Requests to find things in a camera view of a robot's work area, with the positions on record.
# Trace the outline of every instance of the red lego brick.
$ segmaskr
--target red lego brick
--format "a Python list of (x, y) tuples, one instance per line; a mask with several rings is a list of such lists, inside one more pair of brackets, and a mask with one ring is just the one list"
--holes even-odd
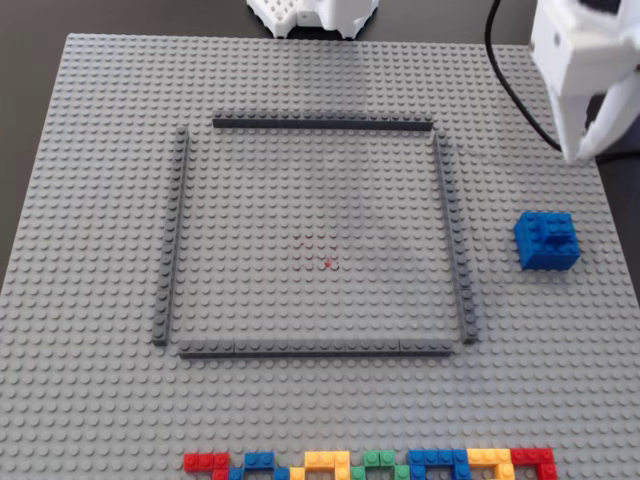
[(540, 453), (540, 463), (556, 463), (553, 458), (553, 448), (539, 448), (538, 452)]
[(218, 469), (216, 468), (213, 471), (212, 480), (229, 480), (229, 470), (228, 469)]
[(216, 453), (213, 468), (221, 470), (229, 470), (231, 468), (231, 455), (228, 453)]
[(536, 467), (538, 480), (558, 480), (558, 472), (553, 463), (541, 463)]
[(200, 472), (213, 472), (213, 453), (201, 453), (198, 456), (198, 468)]
[(555, 463), (555, 460), (552, 448), (512, 448), (511, 462), (513, 465), (540, 465)]
[(185, 453), (182, 460), (184, 471), (186, 473), (196, 473), (198, 470), (199, 457), (197, 453)]
[(512, 448), (511, 463), (513, 465), (538, 465), (540, 463), (539, 449)]

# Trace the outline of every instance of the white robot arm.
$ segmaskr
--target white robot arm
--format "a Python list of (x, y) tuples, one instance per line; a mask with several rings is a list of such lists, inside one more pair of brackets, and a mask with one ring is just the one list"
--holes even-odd
[[(640, 114), (640, 0), (539, 0), (531, 48), (568, 163), (604, 151)], [(589, 102), (602, 93), (584, 132)]]
[(293, 27), (337, 30), (342, 38), (355, 38), (378, 8), (379, 0), (247, 0), (247, 5), (271, 30), (285, 38)]

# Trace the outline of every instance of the colorful lego row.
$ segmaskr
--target colorful lego row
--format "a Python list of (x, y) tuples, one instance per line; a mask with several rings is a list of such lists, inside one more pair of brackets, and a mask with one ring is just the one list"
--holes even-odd
[(558, 480), (551, 448), (409, 450), (397, 465), (392, 450), (367, 450), (364, 465), (351, 466), (347, 451), (305, 452), (304, 467), (276, 467), (274, 452), (246, 453), (244, 467), (231, 467), (228, 453), (186, 453), (187, 473), (211, 473), (212, 480), (244, 480), (245, 473), (273, 472), (274, 480), (305, 480), (307, 472), (333, 472), (335, 480), (366, 480), (368, 469), (393, 471), (393, 480), (426, 480), (427, 470), (449, 468), (452, 480), (471, 480), (471, 469), (493, 468), (494, 480), (515, 480), (515, 467), (535, 467), (538, 480)]

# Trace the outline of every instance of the dark gray lego brick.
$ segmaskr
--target dark gray lego brick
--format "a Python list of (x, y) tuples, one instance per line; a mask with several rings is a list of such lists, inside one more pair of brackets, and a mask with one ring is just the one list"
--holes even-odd
[(471, 298), (464, 239), (460, 232), (460, 217), (457, 214), (456, 186), (451, 182), (451, 176), (447, 175), (445, 170), (438, 134), (434, 135), (433, 149), (447, 229), (449, 261), (456, 295), (458, 318), (460, 320), (460, 337), (464, 343), (474, 343), (478, 339), (478, 328), (474, 314), (473, 299)]
[(313, 358), (378, 356), (448, 356), (453, 341), (427, 340), (190, 340), (181, 341), (179, 354), (185, 359), (212, 358)]
[(318, 130), (404, 130), (430, 132), (431, 119), (422, 114), (340, 112), (262, 112), (216, 110), (214, 128), (318, 129)]
[(180, 128), (175, 134), (171, 154), (169, 201), (165, 210), (162, 253), (158, 273), (156, 313), (153, 319), (151, 340), (155, 346), (166, 347), (171, 333), (171, 315), (175, 269), (180, 250), (180, 223), (186, 169), (189, 161), (189, 133)]

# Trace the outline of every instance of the dark table surface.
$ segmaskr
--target dark table surface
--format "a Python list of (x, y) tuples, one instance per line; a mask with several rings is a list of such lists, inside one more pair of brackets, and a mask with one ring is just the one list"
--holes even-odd
[[(358, 40), (482, 43), (491, 0), (380, 0)], [(503, 0), (495, 43), (526, 45), (535, 0)], [(69, 33), (263, 37), (245, 0), (0, 0), (0, 280), (4, 279), (64, 42)], [(290, 38), (339, 39), (295, 29)], [(640, 124), (624, 147), (640, 149)], [(636, 286), (640, 287), (640, 158), (600, 166)]]

